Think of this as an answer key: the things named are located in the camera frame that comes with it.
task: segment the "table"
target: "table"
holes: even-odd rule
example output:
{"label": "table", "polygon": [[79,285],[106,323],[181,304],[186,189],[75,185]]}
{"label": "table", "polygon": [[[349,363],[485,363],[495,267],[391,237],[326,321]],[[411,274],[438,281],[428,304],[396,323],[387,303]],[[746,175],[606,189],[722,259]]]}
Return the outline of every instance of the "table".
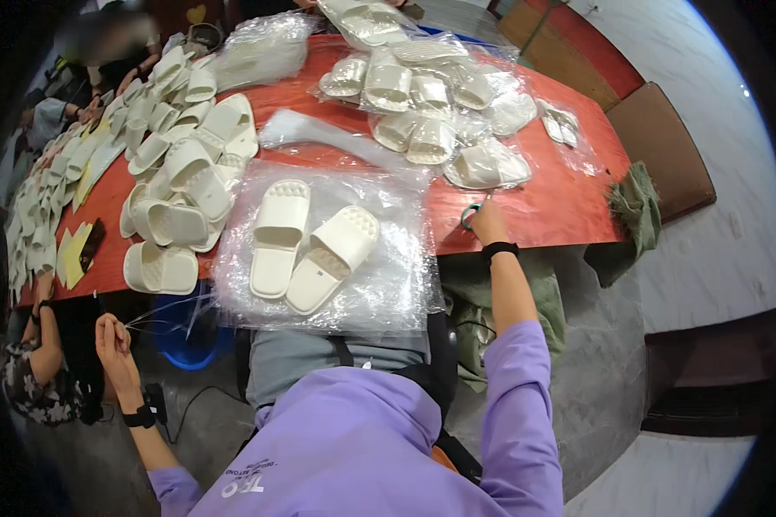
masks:
{"label": "table", "polygon": [[[276,109],[289,108],[329,121],[348,131],[370,134],[367,113],[345,108],[336,103],[320,103],[308,91],[328,72],[333,63],[344,57],[349,48],[341,36],[311,36],[310,54],[305,67],[294,78],[285,78],[272,85],[240,89],[251,101],[257,128],[260,128]],[[612,181],[623,179],[630,160],[615,135],[605,114],[595,101],[575,90],[533,70],[518,68],[531,84],[535,97],[573,109],[592,149],[604,166],[595,176],[586,176],[566,167],[549,139],[543,124],[532,121],[518,134],[520,145],[537,165],[531,180],[511,190],[495,194],[495,200],[506,211],[512,239],[520,247],[562,246],[570,244],[613,243],[621,240],[621,230],[610,217],[605,193]],[[228,97],[237,90],[218,95]],[[257,158],[292,165],[334,166],[344,155],[340,150],[324,149],[321,154],[296,156],[278,150],[260,150]],[[82,222],[100,218],[107,236],[99,247],[92,268],[73,290],[58,284],[55,299],[73,298],[128,289],[124,282],[124,255],[127,249],[141,239],[123,239],[118,230],[121,205],[135,185],[127,171],[124,153],[107,169],[90,192],[84,206],[77,213],[67,208],[56,232],[58,242],[64,231],[71,233]],[[429,216],[437,244],[437,254],[477,252],[480,243],[473,234],[460,225],[460,215],[471,202],[483,201],[485,193],[460,191],[445,181],[435,180],[428,196]],[[199,278],[209,277],[216,257],[217,246],[209,253],[199,255]],[[22,305],[31,304],[32,297],[24,287]]]}

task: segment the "blue bucket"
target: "blue bucket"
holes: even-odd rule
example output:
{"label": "blue bucket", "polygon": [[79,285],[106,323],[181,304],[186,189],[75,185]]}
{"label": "blue bucket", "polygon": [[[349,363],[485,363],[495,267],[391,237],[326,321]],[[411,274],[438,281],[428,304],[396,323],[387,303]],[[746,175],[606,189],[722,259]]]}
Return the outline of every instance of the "blue bucket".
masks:
{"label": "blue bucket", "polygon": [[209,298],[196,303],[200,295],[209,292],[209,285],[199,280],[192,294],[159,295],[152,304],[153,309],[160,309],[149,317],[158,320],[152,324],[152,341],[169,362],[182,370],[201,370],[233,346],[233,329],[217,325],[217,310],[201,310]]}

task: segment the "purple hoodie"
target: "purple hoodie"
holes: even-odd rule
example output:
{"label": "purple hoodie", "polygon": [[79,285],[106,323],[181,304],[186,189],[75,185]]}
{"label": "purple hoodie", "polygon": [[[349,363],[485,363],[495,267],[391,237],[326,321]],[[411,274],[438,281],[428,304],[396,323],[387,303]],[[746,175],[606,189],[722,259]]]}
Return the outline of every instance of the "purple hoodie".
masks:
{"label": "purple hoodie", "polygon": [[440,412],[413,380],[337,367],[261,409],[259,433],[207,493],[183,467],[148,472],[161,514],[559,516],[543,330],[519,323],[485,358],[480,486],[431,458]]}

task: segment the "black cable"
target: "black cable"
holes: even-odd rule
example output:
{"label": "black cable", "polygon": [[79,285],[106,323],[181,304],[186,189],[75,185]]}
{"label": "black cable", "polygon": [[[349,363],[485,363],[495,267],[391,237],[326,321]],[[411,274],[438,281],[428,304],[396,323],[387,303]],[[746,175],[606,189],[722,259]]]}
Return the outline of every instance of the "black cable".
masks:
{"label": "black cable", "polygon": [[478,321],[471,321],[470,319],[467,319],[466,321],[460,322],[454,328],[461,327],[462,325],[465,325],[465,324],[472,324],[472,325],[477,325],[478,327],[483,327],[486,330],[491,331],[494,334],[494,337],[497,338],[497,332],[495,332],[494,328],[491,328],[488,325],[481,324]]}
{"label": "black cable", "polygon": [[187,417],[187,409],[189,409],[189,407],[193,404],[194,400],[199,398],[199,395],[201,395],[202,393],[206,392],[208,389],[218,389],[219,391],[221,391],[222,393],[224,393],[225,395],[227,395],[231,399],[233,399],[233,400],[235,400],[237,402],[241,402],[242,404],[247,405],[247,402],[245,402],[244,400],[239,399],[237,396],[231,395],[230,393],[228,393],[224,389],[219,388],[218,386],[206,386],[206,387],[202,388],[198,393],[196,393],[193,396],[192,399],[189,400],[189,402],[187,403],[187,407],[184,408],[184,413],[181,414],[181,421],[179,422],[179,430],[176,432],[176,438],[170,439],[170,429],[167,428],[166,424],[162,424],[162,426],[164,427],[164,430],[167,433],[167,441],[170,442],[170,445],[176,445],[176,442],[178,442],[179,435],[181,434],[181,429],[184,426],[184,419]]}

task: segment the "floral shirt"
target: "floral shirt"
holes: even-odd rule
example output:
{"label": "floral shirt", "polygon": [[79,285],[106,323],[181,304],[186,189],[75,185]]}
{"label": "floral shirt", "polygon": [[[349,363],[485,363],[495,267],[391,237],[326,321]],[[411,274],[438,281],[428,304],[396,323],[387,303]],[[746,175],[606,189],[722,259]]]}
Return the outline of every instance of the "floral shirt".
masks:
{"label": "floral shirt", "polygon": [[39,424],[54,427],[81,416],[83,393],[64,367],[45,386],[38,384],[29,358],[40,346],[37,339],[32,339],[4,347],[3,388],[15,411]]}

